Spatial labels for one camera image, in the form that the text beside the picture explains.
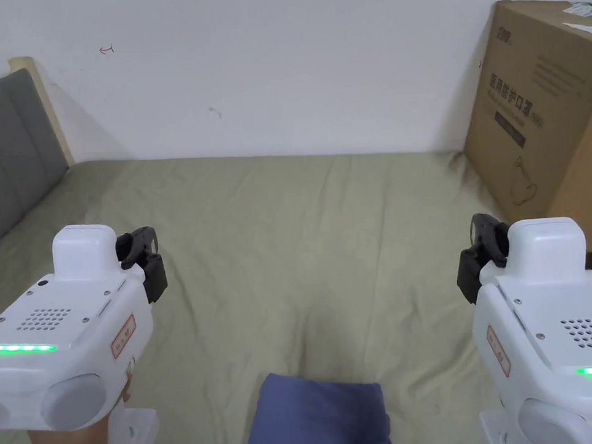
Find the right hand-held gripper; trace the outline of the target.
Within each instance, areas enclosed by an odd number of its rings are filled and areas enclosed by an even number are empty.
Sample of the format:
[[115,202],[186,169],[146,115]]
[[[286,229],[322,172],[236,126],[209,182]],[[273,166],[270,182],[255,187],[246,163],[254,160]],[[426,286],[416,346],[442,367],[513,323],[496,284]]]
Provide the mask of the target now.
[[457,282],[499,397],[487,444],[592,444],[592,270],[572,218],[476,213]]

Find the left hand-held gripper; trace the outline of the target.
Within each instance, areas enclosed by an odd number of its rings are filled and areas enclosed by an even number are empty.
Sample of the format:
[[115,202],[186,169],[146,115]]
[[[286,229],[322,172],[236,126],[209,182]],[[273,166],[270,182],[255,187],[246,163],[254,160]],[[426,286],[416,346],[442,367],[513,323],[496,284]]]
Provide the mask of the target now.
[[158,249],[151,226],[57,233],[53,273],[0,314],[0,429],[68,432],[111,413],[108,444],[154,444],[156,411],[121,395],[167,288]]

